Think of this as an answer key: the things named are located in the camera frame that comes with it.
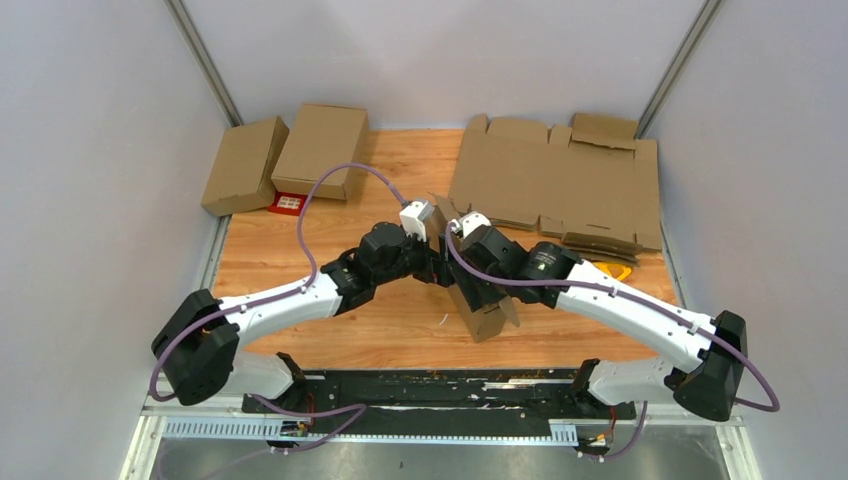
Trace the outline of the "brown cardboard box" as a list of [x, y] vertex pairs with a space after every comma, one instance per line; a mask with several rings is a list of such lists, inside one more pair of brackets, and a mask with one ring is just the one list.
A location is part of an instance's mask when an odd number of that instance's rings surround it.
[[521, 325], [512, 298], [495, 285], [469, 274], [450, 255], [445, 240], [445, 228], [449, 220], [459, 219], [451, 201], [431, 193], [434, 211], [426, 222], [430, 246], [436, 251], [433, 275], [439, 285], [445, 286], [456, 306], [466, 329], [475, 343], [483, 342], [501, 334], [509, 323]]

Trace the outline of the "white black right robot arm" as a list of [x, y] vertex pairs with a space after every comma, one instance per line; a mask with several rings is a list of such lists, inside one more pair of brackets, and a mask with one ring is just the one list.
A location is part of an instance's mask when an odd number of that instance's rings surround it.
[[671, 305], [626, 285], [577, 253], [552, 242], [526, 250], [496, 227], [444, 229], [451, 258], [474, 279], [504, 289], [525, 304], [596, 320], [657, 353], [653, 360], [584, 363], [571, 403], [596, 417], [623, 402], [676, 402], [707, 420], [724, 422], [739, 403], [748, 366], [746, 322], [724, 310], [711, 317]]

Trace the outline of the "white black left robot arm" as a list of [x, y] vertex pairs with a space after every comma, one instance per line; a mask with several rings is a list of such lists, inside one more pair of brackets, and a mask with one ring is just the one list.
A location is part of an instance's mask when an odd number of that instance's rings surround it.
[[373, 300], [378, 287], [406, 277], [452, 284], [450, 250], [443, 235], [433, 241], [380, 222], [359, 244], [309, 276], [242, 297], [216, 298], [209, 290], [188, 294], [154, 337], [155, 375], [172, 391], [152, 387], [159, 401], [196, 405], [222, 392], [236, 375], [241, 350], [262, 337], [302, 322], [332, 318]]

